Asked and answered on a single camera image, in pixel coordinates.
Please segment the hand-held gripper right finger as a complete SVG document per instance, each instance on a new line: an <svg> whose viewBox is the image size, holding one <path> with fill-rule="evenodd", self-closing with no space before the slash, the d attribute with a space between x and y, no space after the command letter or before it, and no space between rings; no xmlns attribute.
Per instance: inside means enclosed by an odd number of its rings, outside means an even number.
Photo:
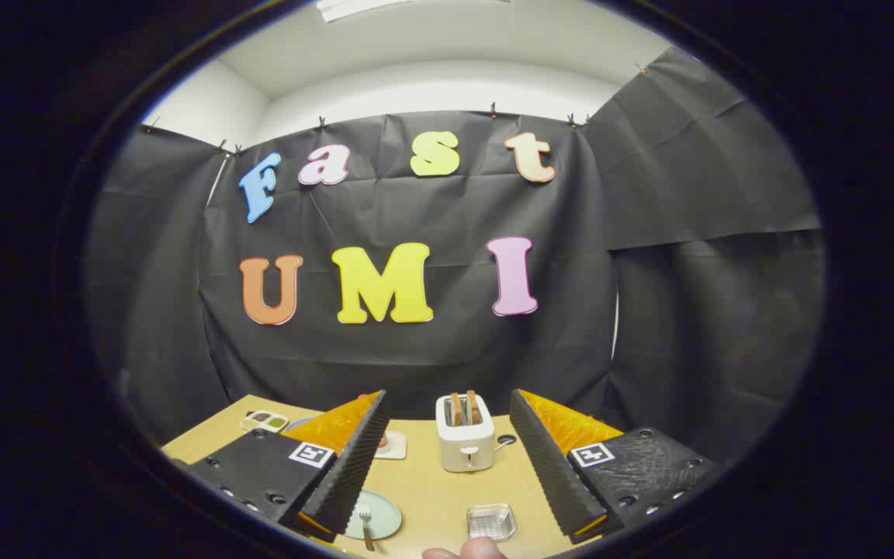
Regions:
<svg viewBox="0 0 894 559"><path fill-rule="evenodd" d="M716 470L659 429L622 432L522 389L512 391L508 417L572 543L663 516Z"/></svg>

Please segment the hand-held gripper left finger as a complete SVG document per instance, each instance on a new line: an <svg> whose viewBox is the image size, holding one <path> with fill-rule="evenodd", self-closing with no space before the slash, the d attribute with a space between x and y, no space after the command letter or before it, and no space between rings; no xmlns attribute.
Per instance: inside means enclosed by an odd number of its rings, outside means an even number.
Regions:
<svg viewBox="0 0 894 559"><path fill-rule="evenodd" d="M295 429L249 429L174 464L246 513L331 543L350 523L389 420L380 390Z"/></svg>

